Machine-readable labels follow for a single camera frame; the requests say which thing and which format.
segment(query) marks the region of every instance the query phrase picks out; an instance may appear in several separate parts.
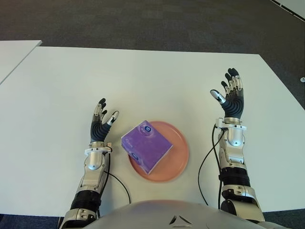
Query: white table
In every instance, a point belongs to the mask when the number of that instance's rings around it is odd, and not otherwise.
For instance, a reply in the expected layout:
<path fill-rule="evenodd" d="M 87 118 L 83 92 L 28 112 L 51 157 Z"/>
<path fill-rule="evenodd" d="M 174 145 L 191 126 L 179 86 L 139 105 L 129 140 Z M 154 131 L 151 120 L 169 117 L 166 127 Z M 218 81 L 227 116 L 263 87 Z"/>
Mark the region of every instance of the white table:
<path fill-rule="evenodd" d="M 203 203 L 197 186 L 211 148 L 215 119 L 224 115 L 210 96 L 229 67 L 243 79 L 244 155 L 263 211 L 305 207 L 302 182 L 305 111 L 259 55 L 37 47 L 0 86 L 0 213 L 62 216 L 83 175 L 84 149 L 96 103 L 120 117 L 106 140 L 112 169 L 132 201 L 178 199 Z M 152 183 L 132 168 L 121 136 L 143 120 L 162 120 L 185 135 L 190 157 L 168 183 Z M 216 207 L 215 158 L 202 170 L 202 187 Z M 102 213 L 128 203 L 110 178 Z"/>
<path fill-rule="evenodd" d="M 41 41 L 0 41 L 0 84 Z"/>

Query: purple tissue box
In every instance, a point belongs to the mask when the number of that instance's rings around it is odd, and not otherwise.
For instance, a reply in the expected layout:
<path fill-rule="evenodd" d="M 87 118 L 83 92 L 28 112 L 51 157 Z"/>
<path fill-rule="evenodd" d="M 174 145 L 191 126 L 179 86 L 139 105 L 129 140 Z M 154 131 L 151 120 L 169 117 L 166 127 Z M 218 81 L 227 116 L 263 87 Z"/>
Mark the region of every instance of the purple tissue box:
<path fill-rule="evenodd" d="M 144 121 L 122 137 L 122 146 L 149 174 L 173 145 Z"/>

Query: silver arm casing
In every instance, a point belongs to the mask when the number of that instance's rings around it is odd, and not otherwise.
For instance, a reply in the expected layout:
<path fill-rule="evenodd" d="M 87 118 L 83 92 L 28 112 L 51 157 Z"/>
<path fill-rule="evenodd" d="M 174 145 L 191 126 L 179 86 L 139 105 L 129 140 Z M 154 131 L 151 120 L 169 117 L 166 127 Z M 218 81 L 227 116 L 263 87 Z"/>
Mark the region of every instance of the silver arm casing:
<path fill-rule="evenodd" d="M 84 176 L 81 178 L 76 194 L 82 191 L 95 192 L 98 195 L 102 191 L 107 174 L 104 173 L 108 167 L 107 155 L 111 152 L 111 143 L 104 147 L 104 142 L 92 142 L 90 148 L 85 150 L 87 158 L 84 162 Z M 72 221 L 90 221 L 97 219 L 96 212 L 86 208 L 73 208 L 67 211 L 60 229 Z"/>
<path fill-rule="evenodd" d="M 225 118 L 224 120 L 218 118 L 215 125 L 224 132 L 219 142 L 221 178 L 224 182 L 222 196 L 226 199 L 222 208 L 225 205 L 231 205 L 234 207 L 232 213 L 238 217 L 259 222 L 264 221 L 255 190 L 250 187 L 244 161 L 243 147 L 245 141 L 243 131 L 246 130 L 246 127 L 240 125 L 238 118 Z"/>

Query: black wire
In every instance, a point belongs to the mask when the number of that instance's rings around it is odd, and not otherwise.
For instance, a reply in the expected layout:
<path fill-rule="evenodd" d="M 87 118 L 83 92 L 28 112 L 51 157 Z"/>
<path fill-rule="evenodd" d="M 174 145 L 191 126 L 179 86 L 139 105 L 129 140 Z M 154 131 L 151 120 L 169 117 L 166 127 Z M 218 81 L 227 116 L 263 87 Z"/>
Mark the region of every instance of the black wire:
<path fill-rule="evenodd" d="M 108 173 L 110 176 L 112 176 L 113 178 L 115 178 L 117 181 L 119 181 L 120 182 L 120 184 L 123 186 L 123 188 L 125 189 L 125 191 L 126 191 L 126 193 L 127 193 L 127 195 L 128 195 L 128 200 L 129 200 L 129 204 L 131 204 L 132 203 L 132 201 L 131 201 L 131 199 L 130 199 L 130 195 L 129 195 L 129 192 L 128 192 L 128 190 L 127 190 L 127 188 L 126 188 L 126 186 L 115 176 L 115 175 L 113 175 L 113 174 L 111 174 L 111 173 Z"/>
<path fill-rule="evenodd" d="M 220 174 L 221 168 L 220 168 L 220 163 L 219 163 L 218 156 L 217 156 L 216 149 L 215 149 L 216 145 L 214 143 L 214 130 L 215 130 L 215 128 L 216 128 L 216 125 L 214 125 L 214 129 L 212 131 L 212 145 L 213 145 L 213 150 L 214 150 L 214 154 L 215 154 L 215 158 L 216 158 L 216 161 L 217 161 L 218 170 L 219 170 L 219 174 Z"/>
<path fill-rule="evenodd" d="M 214 135 L 214 130 L 215 130 L 215 126 L 213 126 L 213 130 L 212 130 L 212 134 L 213 134 L 213 135 Z M 223 137 L 223 135 L 224 135 L 224 131 L 223 131 L 223 133 L 221 134 L 219 140 L 218 140 L 218 141 L 216 142 L 216 144 L 213 146 L 213 148 L 212 148 L 212 149 L 206 154 L 206 156 L 204 157 L 204 159 L 203 159 L 203 161 L 202 161 L 202 163 L 201 163 L 201 165 L 200 165 L 200 167 L 199 167 L 199 171 L 198 171 L 197 183 L 198 183 L 198 187 L 199 187 L 201 196 L 202 196 L 203 200 L 205 201 L 206 205 L 209 205 L 209 204 L 208 204 L 208 202 L 206 202 L 206 200 L 205 200 L 205 198 L 204 198 L 204 195 L 203 195 L 203 193 L 202 193 L 201 187 L 200 187 L 200 183 L 199 183 L 200 171 L 201 171 L 201 168 L 202 168 L 202 166 L 203 166 L 205 160 L 207 159 L 207 157 L 209 156 L 209 154 L 211 153 L 211 151 L 214 149 L 214 147 L 218 145 L 218 143 L 220 142 L 220 140 L 221 140 L 221 138 Z"/>
<path fill-rule="evenodd" d="M 220 168 L 220 163 L 219 163 L 218 156 L 217 156 L 216 149 L 215 149 L 214 133 L 212 133 L 212 144 L 213 144 L 213 150 L 214 150 L 215 158 L 216 158 L 217 165 L 218 165 L 219 175 L 220 175 L 220 174 L 221 174 L 221 168 Z M 221 187 L 222 187 L 222 180 L 220 179 L 220 176 L 219 176 L 218 209 L 220 209 L 220 194 L 221 194 Z"/>
<path fill-rule="evenodd" d="M 221 187 L 222 187 L 223 181 L 219 179 L 219 190 L 218 190 L 218 209 L 220 209 L 220 194 L 221 194 Z"/>

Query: pink plate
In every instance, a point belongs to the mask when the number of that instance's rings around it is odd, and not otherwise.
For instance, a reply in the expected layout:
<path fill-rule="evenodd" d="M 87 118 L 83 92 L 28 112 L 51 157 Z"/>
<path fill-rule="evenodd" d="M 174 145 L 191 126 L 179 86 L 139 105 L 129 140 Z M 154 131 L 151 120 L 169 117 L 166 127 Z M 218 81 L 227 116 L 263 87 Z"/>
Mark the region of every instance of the pink plate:
<path fill-rule="evenodd" d="M 161 121 L 149 122 L 160 134 L 169 140 L 173 147 L 147 175 L 138 164 L 129 157 L 134 170 L 143 178 L 154 182 L 167 182 L 178 177 L 185 169 L 189 159 L 189 149 L 184 136 L 171 124 Z"/>

